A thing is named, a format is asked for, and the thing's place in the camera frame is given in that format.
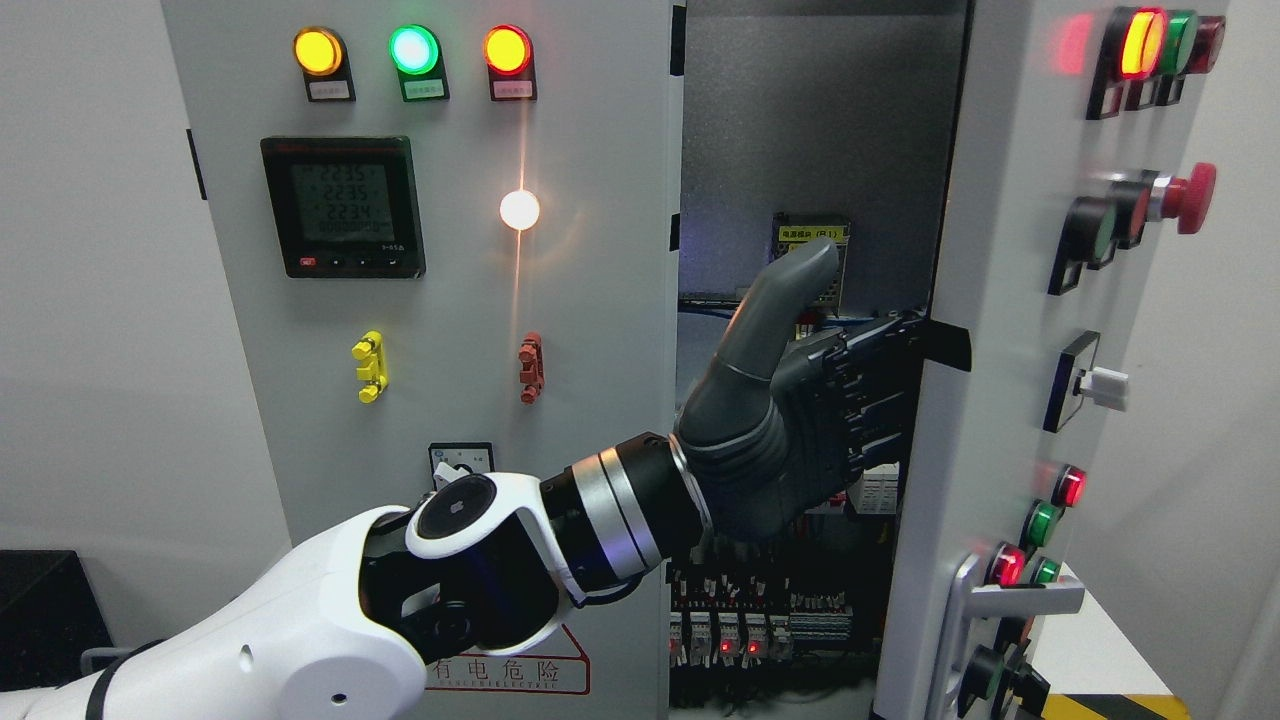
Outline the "grey robotic left hand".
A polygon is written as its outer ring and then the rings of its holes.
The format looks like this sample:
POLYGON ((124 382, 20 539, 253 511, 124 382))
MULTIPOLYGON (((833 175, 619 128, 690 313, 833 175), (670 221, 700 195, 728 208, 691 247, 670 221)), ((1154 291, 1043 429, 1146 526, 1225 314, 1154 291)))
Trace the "grey robotic left hand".
POLYGON ((838 269, 831 240, 751 283, 675 433, 722 536, 760 542, 874 466, 908 457, 922 379, 920 323, 883 318, 797 340, 838 269))

